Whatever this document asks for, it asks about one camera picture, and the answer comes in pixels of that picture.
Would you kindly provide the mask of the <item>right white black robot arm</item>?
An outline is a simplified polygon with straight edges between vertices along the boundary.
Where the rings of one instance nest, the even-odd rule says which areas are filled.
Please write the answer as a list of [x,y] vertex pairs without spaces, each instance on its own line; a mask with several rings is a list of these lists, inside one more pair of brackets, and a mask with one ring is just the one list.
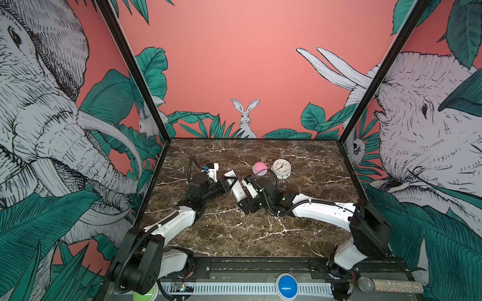
[[389,222],[366,199],[357,203],[325,201],[278,188],[266,177],[235,181],[231,191],[245,214],[265,208],[276,217],[314,219],[349,232],[351,237],[325,263],[325,269],[333,275],[350,271],[367,258],[381,260],[391,256]]

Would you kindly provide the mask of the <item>white remote control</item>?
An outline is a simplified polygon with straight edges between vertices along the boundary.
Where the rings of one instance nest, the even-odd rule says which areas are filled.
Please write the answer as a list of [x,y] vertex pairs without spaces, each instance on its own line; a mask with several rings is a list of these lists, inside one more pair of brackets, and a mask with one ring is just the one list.
[[227,172],[224,174],[226,180],[227,180],[227,183],[229,184],[230,186],[230,190],[232,192],[232,194],[234,195],[235,199],[237,200],[237,202],[240,202],[244,199],[247,198],[246,196],[246,193],[241,185],[241,183],[239,182],[235,172],[233,170]]

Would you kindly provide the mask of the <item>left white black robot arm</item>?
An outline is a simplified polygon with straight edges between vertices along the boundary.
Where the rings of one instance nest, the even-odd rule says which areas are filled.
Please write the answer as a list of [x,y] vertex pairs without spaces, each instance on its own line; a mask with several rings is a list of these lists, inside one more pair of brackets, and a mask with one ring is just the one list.
[[216,180],[206,172],[197,173],[190,178],[187,193],[172,214],[151,226],[131,228],[106,274],[115,292],[144,295],[159,278],[184,270],[190,257],[188,251],[174,248],[164,252],[167,243],[195,224],[209,201],[231,191],[237,183],[233,171]]

